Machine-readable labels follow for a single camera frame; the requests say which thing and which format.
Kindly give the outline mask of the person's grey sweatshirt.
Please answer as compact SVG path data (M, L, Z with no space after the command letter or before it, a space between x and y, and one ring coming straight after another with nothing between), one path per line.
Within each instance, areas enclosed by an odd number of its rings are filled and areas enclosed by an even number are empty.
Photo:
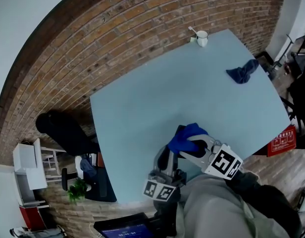
M285 229L246 203L225 180L199 175L182 187L174 238L290 238Z

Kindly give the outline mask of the black high-back office chair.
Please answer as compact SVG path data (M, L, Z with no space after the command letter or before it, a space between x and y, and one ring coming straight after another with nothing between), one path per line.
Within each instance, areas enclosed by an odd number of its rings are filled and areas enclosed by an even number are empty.
M62 188L65 191L68 191L76 179L81 179L79 168L81 157L88 155L92 158L97 174L92 179L82 179L88 185L85 198L99 202L117 201L99 144L85 134L73 117L66 113L49 111L37 117L36 128L40 133L47 134L67 154L75 158L76 172L69 174L66 168L61 171Z

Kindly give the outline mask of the red cabinet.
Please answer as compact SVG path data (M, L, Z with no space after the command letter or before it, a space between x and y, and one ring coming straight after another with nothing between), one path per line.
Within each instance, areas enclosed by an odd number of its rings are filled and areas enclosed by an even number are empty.
M36 206L19 206L19 209L23 216L24 222L27 225L27 228L31 229L32 231L46 229L46 225L43 221L43 218L39 212L39 209Z

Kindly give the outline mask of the person's right forearm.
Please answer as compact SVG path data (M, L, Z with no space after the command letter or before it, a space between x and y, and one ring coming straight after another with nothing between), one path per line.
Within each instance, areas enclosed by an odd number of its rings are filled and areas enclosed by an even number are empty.
M300 238L302 234L300 217L285 195L276 187L261 185L256 174L241 171L237 171L231 180L225 182L246 203L280 224L290 238Z

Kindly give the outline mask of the white cabinet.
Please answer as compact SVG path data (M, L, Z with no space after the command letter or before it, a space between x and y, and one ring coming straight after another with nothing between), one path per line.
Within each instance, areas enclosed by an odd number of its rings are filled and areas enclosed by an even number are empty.
M37 200L34 191L47 188L40 139L32 145L19 143L13 150L13 182L19 206L44 208L48 204Z

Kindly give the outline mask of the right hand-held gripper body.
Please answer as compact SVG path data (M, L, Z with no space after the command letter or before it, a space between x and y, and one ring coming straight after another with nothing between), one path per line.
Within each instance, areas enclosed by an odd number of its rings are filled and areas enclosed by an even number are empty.
M207 166L201 168L201 171L204 174L231 180L242 163L243 160L231 150L229 145L217 140L210 148Z

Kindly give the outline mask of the dark navy cloth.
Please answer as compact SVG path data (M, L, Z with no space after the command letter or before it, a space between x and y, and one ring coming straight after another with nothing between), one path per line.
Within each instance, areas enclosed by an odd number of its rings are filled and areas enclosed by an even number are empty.
M256 59L248 60L242 67L227 69L226 73L237 83L245 84L256 71L259 62Z

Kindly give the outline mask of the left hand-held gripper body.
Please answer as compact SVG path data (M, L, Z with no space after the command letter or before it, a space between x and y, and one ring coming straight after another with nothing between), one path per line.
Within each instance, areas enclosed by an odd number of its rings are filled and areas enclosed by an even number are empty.
M154 201L167 202L175 192L180 192L186 180L187 174L180 169L166 174L153 170L145 181L143 195Z

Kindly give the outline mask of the red box with white print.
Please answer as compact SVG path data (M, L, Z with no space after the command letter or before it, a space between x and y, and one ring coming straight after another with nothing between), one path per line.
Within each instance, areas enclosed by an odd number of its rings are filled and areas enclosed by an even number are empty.
M279 155L296 148L296 127L288 126L267 145L267 157Z

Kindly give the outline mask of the person's left forearm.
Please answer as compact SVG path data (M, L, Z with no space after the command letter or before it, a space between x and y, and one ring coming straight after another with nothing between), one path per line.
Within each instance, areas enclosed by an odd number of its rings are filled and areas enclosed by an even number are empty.
M177 235L176 214L178 202L181 198L180 192L180 188L175 189L167 202L153 201L156 209L153 226L158 235L163 235L164 237L174 237Z

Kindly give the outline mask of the black tablet with timer screen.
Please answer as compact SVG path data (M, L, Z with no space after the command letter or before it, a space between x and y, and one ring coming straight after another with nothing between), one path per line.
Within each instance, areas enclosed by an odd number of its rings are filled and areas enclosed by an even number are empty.
M102 238L154 238L145 213L97 221L94 223L94 229L101 234Z

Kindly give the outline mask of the grey-blue garment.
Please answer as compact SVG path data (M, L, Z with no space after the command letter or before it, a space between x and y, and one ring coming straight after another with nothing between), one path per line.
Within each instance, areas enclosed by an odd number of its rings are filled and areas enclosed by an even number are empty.
M88 155L81 157L79 168L81 170L81 179L92 179L97 174L97 170L93 165L92 158Z

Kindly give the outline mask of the green potted plant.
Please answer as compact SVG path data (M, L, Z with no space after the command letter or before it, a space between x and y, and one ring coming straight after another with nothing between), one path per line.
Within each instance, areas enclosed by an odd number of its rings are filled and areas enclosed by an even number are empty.
M78 178L68 189L68 197L70 202L76 202L85 198L88 185L84 180Z

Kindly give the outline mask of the bright blue cloth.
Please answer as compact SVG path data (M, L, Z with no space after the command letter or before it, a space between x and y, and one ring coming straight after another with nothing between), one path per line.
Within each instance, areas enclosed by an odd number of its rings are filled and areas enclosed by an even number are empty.
M196 157L201 157L204 149L202 150L191 150L192 143L188 141L188 137L197 135L208 135L208 132L203 128L200 128L197 123L188 124L186 127L185 137L179 137L174 135L174 137L167 144L169 149L174 154L179 154L180 152L186 152Z

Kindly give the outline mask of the white enamel mug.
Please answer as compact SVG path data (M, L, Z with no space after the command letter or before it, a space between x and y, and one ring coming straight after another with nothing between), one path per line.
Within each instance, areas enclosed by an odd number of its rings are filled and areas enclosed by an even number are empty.
M200 47L205 47L208 42L208 33L200 30L197 32L197 43Z

